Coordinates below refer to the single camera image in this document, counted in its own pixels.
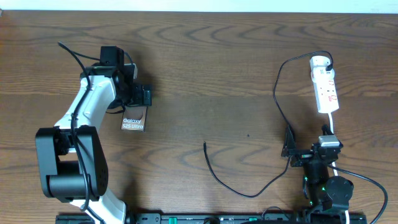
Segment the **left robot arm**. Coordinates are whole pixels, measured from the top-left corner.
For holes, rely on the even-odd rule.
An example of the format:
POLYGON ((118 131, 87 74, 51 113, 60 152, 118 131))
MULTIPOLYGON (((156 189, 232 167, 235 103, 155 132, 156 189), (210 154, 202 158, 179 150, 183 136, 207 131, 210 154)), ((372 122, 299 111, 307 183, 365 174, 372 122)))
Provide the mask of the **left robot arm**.
POLYGON ((41 188, 48 198, 78 207, 57 223, 135 223, 136 215, 108 187, 108 165, 98 136, 105 114, 152 104, 151 87, 135 83, 137 66, 117 46, 82 66, 80 89, 68 111, 35 135, 41 188))

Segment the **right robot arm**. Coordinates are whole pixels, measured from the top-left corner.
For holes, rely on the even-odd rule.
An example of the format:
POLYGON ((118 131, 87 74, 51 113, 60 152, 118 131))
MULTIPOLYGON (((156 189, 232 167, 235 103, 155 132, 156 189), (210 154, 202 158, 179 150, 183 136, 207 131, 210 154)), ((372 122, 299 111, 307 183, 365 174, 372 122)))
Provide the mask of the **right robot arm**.
POLYGON ((322 131, 310 149, 298 149, 292 127, 285 130, 281 156, 289 158, 291 167, 303 168, 303 193, 310 201, 298 218, 305 223, 352 223, 348 209, 353 183, 329 174, 329 166, 338 159, 343 144, 328 126, 324 125, 322 131))

